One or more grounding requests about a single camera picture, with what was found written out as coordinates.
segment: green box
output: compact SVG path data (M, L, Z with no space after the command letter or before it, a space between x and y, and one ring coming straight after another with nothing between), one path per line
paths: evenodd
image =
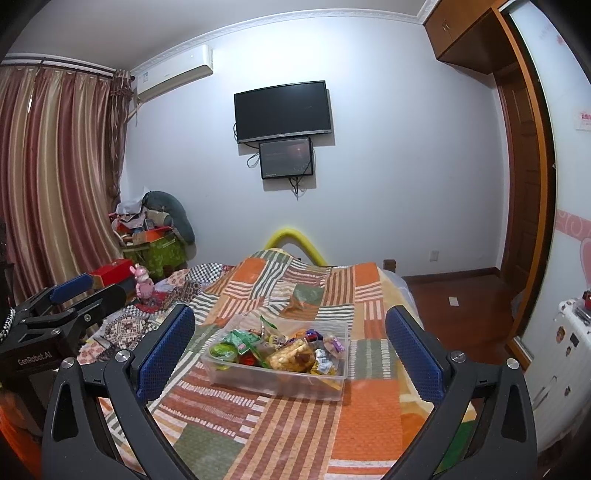
M166 265L175 269L187 261L184 246L173 233L149 244L124 248L123 256L129 258L134 265L139 263L146 267L153 280L164 278Z

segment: wall sign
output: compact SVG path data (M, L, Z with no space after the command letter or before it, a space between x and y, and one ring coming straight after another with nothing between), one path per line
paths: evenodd
M575 120L577 130L587 130L591 132L591 110L579 112Z

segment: wooden cabinet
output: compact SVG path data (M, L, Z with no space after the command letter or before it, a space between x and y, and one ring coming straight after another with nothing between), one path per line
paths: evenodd
M438 60L484 74L515 61L493 0L441 0L425 29Z
M440 58L493 4L493 0L441 0L425 29Z

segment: bed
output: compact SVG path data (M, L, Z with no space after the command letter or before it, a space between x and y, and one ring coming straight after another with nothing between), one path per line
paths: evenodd
M152 305L109 316L79 355L105 361L133 349L178 302L196 329L159 399L148 405L160 429L201 480L368 480L384 475L423 426L433 405L421 401L384 331L385 312L404 305L420 323L408 286L375 264L307 265L279 249L235 267L204 264L157 286ZM199 358L238 313L266 318L347 322L349 379L342 402L267 397L210 385ZM124 462L142 471L108 400L103 412ZM458 436L476 418L469 408ZM442 463L452 464L461 450Z

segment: yellow tube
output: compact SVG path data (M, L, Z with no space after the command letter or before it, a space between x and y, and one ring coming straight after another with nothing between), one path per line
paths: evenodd
M286 237L292 237L297 240L302 249L310 257L310 259L319 267L323 267L326 265L326 260L322 258L322 255L318 253L318 250L315 249L314 245L310 243L310 241L298 230L294 228L281 228L277 230L273 236L269 239L267 244L265 245L265 250L269 250L270 248L275 248L277 244Z

